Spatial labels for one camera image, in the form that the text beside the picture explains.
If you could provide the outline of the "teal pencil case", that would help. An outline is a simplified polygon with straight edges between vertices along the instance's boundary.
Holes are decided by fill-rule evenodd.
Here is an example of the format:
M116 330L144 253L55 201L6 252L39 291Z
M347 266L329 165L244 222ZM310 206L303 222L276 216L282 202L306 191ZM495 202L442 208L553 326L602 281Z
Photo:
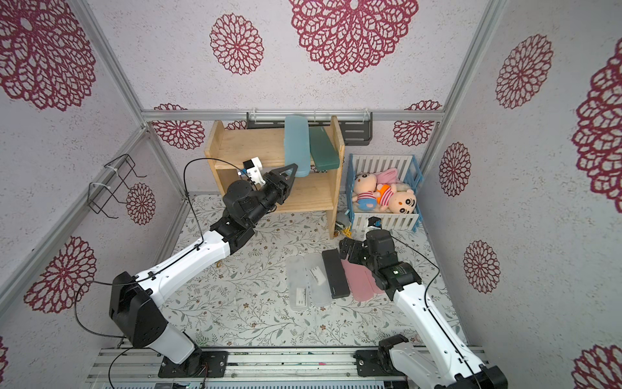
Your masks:
M299 115L289 115L284 120L283 150L285 165L297 165L296 177L310 173L309 123Z

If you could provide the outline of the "black pencil case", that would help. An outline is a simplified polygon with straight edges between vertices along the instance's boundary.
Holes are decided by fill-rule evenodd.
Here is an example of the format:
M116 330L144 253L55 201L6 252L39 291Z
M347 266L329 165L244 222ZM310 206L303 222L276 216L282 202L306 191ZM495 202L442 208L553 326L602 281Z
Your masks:
M350 288L340 259L340 252L337 249L323 251L322 260L327 273L331 297L333 299L348 297Z

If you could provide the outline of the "dark green pencil case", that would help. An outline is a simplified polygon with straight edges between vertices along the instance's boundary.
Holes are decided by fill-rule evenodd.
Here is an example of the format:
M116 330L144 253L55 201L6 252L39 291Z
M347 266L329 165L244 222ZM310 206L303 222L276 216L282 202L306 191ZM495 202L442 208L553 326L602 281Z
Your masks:
M339 154L335 150L324 127L309 128L310 154L313 167L320 172L336 170L340 166Z

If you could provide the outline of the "frosted white pencil case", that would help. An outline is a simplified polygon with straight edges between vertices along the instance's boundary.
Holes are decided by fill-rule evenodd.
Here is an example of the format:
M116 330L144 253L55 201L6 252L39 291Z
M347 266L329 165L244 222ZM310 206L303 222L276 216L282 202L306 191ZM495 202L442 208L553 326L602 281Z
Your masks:
M320 253L309 253L304 257L304 260L311 302L319 308L330 306L332 297L322 255Z
M286 260L286 277L289 305L293 311L306 311L308 301L308 280L304 258L293 256Z

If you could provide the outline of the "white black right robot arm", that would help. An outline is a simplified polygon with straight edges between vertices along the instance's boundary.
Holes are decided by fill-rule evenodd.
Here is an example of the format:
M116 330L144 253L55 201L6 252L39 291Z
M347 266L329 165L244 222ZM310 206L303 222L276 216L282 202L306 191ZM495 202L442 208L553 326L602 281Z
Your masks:
M364 241L344 238L340 255L367 267L378 288L411 320L429 354L404 336L379 343L378 364L387 373L400 372L420 388L507 388L497 366L487 367L462 342L428 297L428 287L411 264L398 259L387 230L370 230Z

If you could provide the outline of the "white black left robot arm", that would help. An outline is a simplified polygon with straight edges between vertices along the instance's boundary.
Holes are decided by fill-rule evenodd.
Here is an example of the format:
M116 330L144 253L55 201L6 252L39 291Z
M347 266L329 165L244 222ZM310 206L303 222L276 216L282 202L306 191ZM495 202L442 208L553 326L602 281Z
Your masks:
M154 267L113 279L109 316L134 347L150 348L177 365L197 357L199 347L165 318L163 304L204 269L243 248L260 220L290 196L297 166L245 170L247 178L225 192L222 217L197 241Z

